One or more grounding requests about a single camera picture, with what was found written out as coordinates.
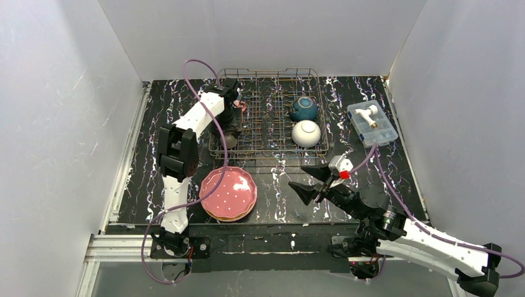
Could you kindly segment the small grey cup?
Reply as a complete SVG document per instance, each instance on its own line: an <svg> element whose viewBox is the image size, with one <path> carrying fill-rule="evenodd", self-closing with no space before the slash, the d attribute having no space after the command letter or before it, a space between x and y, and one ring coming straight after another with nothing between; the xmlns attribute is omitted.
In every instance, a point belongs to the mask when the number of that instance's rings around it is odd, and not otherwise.
<svg viewBox="0 0 525 297"><path fill-rule="evenodd" d="M238 139L233 134L225 135L225 143L226 143L226 148L228 150L231 150L237 145Z"/></svg>

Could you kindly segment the white bowl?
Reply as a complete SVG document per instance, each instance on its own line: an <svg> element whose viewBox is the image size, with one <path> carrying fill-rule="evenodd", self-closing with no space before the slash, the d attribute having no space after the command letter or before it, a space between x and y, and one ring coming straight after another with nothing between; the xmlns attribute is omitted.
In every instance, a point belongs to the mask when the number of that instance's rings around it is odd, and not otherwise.
<svg viewBox="0 0 525 297"><path fill-rule="evenodd" d="M293 126L292 140L299 147L312 148L321 140L320 127L314 121L299 121Z"/></svg>

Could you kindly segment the teal bowl beige inside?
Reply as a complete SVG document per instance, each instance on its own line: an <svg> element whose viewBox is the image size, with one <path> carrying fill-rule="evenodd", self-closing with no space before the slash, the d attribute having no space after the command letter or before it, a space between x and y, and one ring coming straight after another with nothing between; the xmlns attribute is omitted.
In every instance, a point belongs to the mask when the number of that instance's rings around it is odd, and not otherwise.
<svg viewBox="0 0 525 297"><path fill-rule="evenodd" d="M318 115L317 102L308 96L296 98L289 107L289 117L293 122L314 121Z"/></svg>

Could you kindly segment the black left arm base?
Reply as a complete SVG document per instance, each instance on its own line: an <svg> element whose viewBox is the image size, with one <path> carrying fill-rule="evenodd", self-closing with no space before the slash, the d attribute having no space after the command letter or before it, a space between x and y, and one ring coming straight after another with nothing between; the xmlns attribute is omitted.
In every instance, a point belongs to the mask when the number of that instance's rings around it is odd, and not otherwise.
<svg viewBox="0 0 525 297"><path fill-rule="evenodd" d="M189 236L188 232L174 234L161 229L158 234L150 233L152 246L151 259L168 260L165 266L180 266L177 273L172 272L168 280L177 281L190 273L193 260L207 259L210 256L211 240L208 237Z"/></svg>

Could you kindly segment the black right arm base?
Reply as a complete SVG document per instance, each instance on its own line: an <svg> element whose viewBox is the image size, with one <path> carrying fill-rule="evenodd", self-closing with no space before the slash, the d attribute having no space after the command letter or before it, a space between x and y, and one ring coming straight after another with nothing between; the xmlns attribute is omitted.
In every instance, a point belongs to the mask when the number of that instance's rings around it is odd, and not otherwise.
<svg viewBox="0 0 525 297"><path fill-rule="evenodd" d="M382 276L386 255L376 250L378 238L367 222L360 222L353 236L336 235L331 238L328 253L336 259L347 259L354 279L371 282Z"/></svg>

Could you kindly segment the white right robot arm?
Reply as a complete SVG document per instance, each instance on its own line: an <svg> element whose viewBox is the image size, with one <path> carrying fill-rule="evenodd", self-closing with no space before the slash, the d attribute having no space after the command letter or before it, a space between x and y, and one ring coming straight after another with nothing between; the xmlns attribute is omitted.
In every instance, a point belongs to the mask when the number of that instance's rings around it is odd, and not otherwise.
<svg viewBox="0 0 525 297"><path fill-rule="evenodd" d="M399 257L441 273L472 295L495 296L500 282L500 246L489 243L469 247L409 218L390 203L380 186L368 184L353 190L338 183L337 179L345 173L332 170L327 164L301 169L321 180L315 185L289 182L305 205L328 200L359 222L353 236L337 241L330 249L335 256Z"/></svg>

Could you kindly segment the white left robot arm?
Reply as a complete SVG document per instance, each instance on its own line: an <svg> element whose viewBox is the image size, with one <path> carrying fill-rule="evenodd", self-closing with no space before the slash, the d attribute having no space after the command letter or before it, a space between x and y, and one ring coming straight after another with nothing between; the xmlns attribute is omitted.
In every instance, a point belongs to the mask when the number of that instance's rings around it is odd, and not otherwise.
<svg viewBox="0 0 525 297"><path fill-rule="evenodd" d="M220 85L210 84L186 114L159 130L157 167L163 181L165 209L154 240L175 253L184 251L188 244L183 234L188 226L185 204L189 180L199 163L198 140L209 125L218 137L240 133L242 112L234 105L240 97L239 87L233 78Z"/></svg>

